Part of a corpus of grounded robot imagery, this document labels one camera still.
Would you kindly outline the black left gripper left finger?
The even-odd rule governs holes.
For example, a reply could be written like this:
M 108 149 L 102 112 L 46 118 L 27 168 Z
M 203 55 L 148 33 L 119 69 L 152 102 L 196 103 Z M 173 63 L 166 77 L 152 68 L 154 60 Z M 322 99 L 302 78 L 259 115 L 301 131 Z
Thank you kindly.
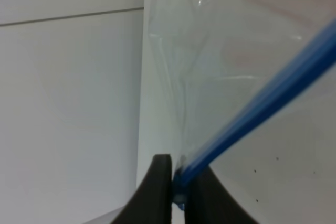
M 153 156 L 136 192 L 114 224 L 160 224 L 172 221 L 172 160 L 169 154 Z

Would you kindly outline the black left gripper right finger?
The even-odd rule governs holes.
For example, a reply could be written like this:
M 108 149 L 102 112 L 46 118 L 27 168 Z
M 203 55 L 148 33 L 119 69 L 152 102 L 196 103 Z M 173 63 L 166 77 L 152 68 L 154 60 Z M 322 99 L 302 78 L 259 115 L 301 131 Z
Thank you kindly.
M 192 180 L 189 189 L 184 210 L 185 223 L 257 223 L 229 194 L 210 167 Z

